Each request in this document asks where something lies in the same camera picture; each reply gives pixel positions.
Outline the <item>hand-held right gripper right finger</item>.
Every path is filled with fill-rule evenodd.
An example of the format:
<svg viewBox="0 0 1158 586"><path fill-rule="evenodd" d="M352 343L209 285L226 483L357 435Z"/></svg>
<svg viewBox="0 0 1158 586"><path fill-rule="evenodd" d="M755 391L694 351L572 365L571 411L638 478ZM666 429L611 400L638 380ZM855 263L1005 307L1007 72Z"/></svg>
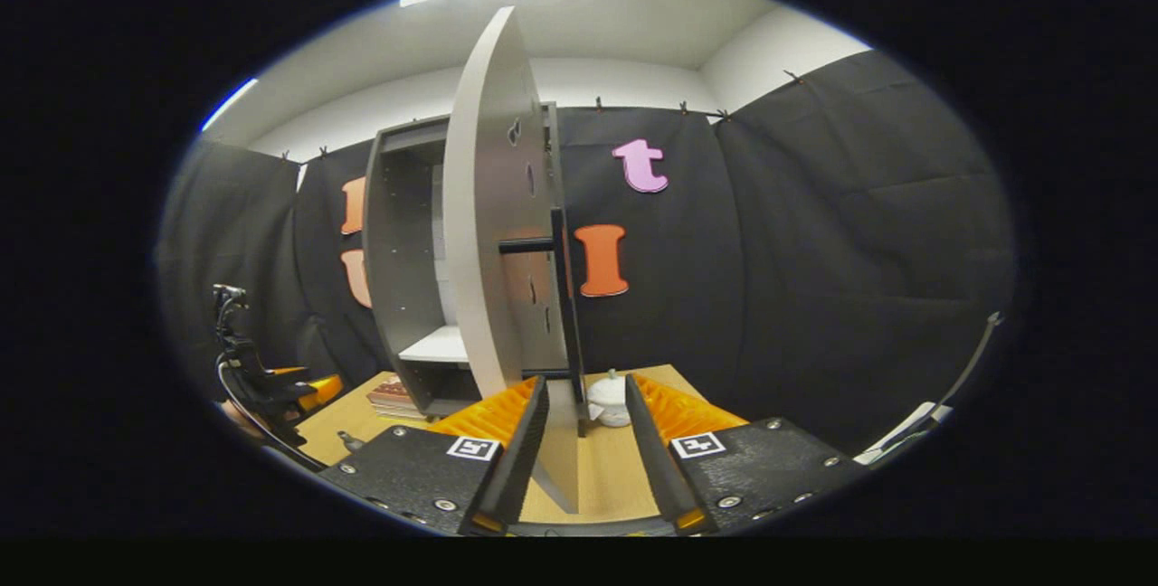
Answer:
<svg viewBox="0 0 1158 586"><path fill-rule="evenodd" d="M677 535L736 535L868 477L868 467L793 422L743 420L657 380L625 378L650 492Z"/></svg>

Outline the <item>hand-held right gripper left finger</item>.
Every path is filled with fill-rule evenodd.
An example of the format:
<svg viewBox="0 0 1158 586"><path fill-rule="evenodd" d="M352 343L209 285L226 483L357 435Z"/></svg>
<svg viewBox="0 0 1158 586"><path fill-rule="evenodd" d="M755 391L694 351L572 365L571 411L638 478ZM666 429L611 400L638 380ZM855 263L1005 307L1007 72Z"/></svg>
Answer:
<svg viewBox="0 0 1158 586"><path fill-rule="evenodd" d="M525 507L549 412L547 379L533 376L425 428L394 425L318 478L422 532L504 536Z"/></svg>

